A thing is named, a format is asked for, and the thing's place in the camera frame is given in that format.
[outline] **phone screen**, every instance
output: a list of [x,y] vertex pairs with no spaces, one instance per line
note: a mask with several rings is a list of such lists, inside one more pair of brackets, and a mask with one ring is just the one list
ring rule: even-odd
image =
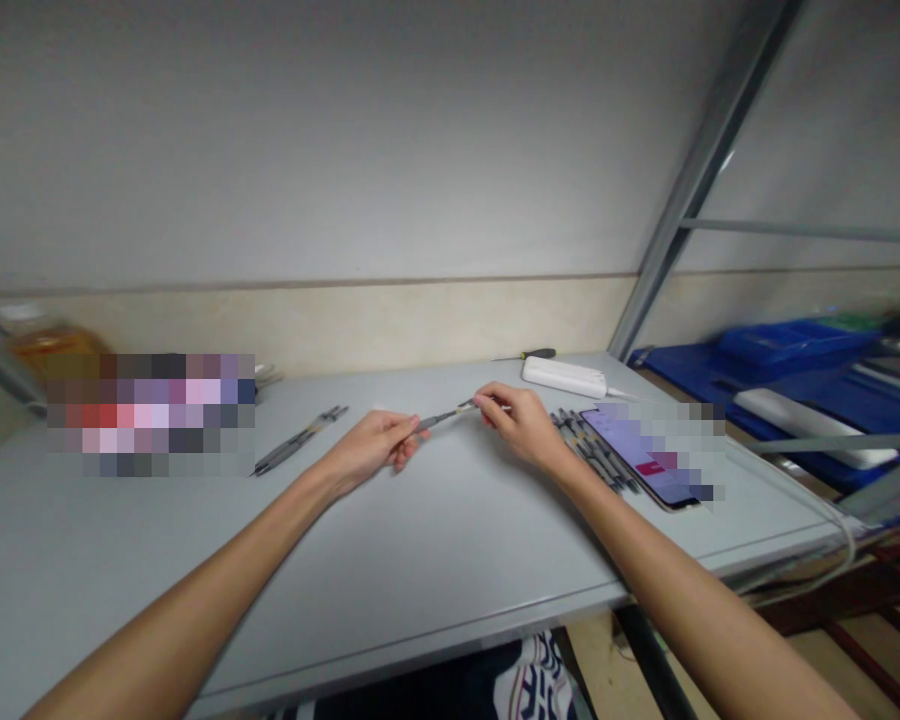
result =
[[599,410],[586,410],[580,415],[596,433],[617,451],[643,485],[657,500],[671,510],[699,503],[690,489],[642,448],[640,436],[632,431],[632,423],[614,418]]

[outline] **yellow bottle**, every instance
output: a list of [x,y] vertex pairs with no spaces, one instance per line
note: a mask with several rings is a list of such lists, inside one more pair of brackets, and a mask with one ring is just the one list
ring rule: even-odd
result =
[[47,358],[51,355],[104,355],[112,353],[100,338],[85,328],[48,315],[39,305],[21,303],[0,307],[10,333],[11,352],[29,367],[44,385]]

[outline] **patterned cloth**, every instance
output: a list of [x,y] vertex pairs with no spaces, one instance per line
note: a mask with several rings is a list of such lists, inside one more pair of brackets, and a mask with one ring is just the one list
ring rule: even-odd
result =
[[577,720],[577,715],[570,676],[546,631],[265,718]]

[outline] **person's arm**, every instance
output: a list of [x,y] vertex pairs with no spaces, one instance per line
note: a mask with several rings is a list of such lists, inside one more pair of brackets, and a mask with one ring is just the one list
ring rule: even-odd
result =
[[[399,472],[419,418],[374,411],[257,518],[77,666],[27,720],[178,718],[293,546],[382,465]],[[420,433],[428,437],[429,433]]]
[[[510,412],[492,397],[509,405]],[[857,717],[757,613],[644,520],[564,444],[535,392],[491,383],[477,391],[475,401],[513,451],[544,470],[570,497],[721,717]]]

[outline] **hand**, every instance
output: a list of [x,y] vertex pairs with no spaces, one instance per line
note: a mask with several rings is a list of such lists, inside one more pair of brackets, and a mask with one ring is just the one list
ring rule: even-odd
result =
[[484,423],[496,428],[518,457],[552,473],[573,456],[533,390],[493,382],[477,390],[473,401],[483,411]]
[[430,437],[429,430],[413,434],[419,422],[416,415],[371,410],[315,467],[333,483],[335,497],[346,495],[385,464],[400,472],[420,446],[419,438]]

